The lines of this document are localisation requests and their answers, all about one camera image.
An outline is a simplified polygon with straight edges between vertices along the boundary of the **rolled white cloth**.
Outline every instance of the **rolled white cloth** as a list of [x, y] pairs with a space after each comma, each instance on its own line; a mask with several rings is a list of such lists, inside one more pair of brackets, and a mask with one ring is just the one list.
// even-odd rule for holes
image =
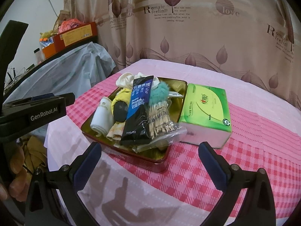
[[[116, 81], [116, 86], [118, 87], [123, 87], [123, 88], [128, 88], [128, 89], [133, 89], [133, 81], [134, 79], [140, 78], [140, 77], [146, 77], [147, 75], [142, 74], [139, 72], [135, 76], [130, 73], [124, 73], [122, 74], [118, 80]], [[151, 89], [156, 89], [158, 87], [158, 84], [160, 83], [159, 79], [157, 77], [154, 77], [153, 83], [151, 85]]]
[[114, 118], [111, 111], [112, 101], [103, 97], [94, 113], [91, 121], [91, 129], [98, 133], [98, 137], [102, 134], [107, 136], [109, 130], [114, 125]]

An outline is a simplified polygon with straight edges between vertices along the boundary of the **orange box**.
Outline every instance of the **orange box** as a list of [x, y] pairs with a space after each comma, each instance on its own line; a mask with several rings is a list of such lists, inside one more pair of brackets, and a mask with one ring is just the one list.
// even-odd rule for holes
[[74, 43], [96, 35], [96, 23], [91, 22], [55, 35], [53, 37], [53, 43], [55, 45], [56, 52], [60, 52]]
[[45, 58], [49, 58], [57, 53], [57, 51], [55, 50], [54, 43], [51, 43], [49, 46], [43, 48], [42, 51], [43, 54], [45, 55]]

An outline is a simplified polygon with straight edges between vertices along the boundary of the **protein powder packet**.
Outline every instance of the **protein powder packet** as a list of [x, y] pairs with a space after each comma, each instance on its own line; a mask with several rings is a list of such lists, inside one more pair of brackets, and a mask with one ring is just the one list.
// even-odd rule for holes
[[131, 100], [128, 107], [120, 144], [141, 145], [151, 142], [148, 124], [148, 102], [154, 76], [134, 79]]

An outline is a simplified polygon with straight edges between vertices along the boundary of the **screw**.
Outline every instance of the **screw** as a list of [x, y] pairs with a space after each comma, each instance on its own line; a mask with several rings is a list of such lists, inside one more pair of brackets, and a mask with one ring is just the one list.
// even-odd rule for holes
[[237, 164], [232, 164], [231, 165], [231, 168], [234, 170], [234, 171], [237, 171], [239, 169], [239, 166]]
[[61, 170], [67, 171], [69, 169], [69, 165], [62, 165]]
[[264, 170], [263, 168], [259, 168], [259, 172], [260, 172], [261, 174], [265, 174], [265, 170]]
[[35, 175], [38, 175], [38, 174], [40, 174], [41, 171], [42, 171], [42, 170], [41, 170], [40, 168], [37, 168], [37, 169], [35, 170], [34, 174], [35, 174]]

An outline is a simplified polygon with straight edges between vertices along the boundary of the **blue gripper pad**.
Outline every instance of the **blue gripper pad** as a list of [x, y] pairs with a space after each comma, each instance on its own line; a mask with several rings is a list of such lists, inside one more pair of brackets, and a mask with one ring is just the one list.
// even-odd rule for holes
[[54, 94], [53, 93], [46, 93], [46, 94], [43, 94], [43, 95], [35, 96], [35, 97], [31, 98], [31, 101], [41, 100], [41, 99], [50, 98], [50, 97], [54, 97]]
[[83, 190], [101, 157], [101, 145], [96, 143], [73, 175], [75, 191]]
[[211, 147], [206, 147], [207, 142], [203, 142], [199, 145], [199, 157], [208, 172], [211, 180], [213, 181], [216, 189], [221, 190], [224, 192], [227, 188], [227, 174], [223, 171], [221, 166], [219, 165], [216, 158], [213, 154], [209, 151], [212, 149]]

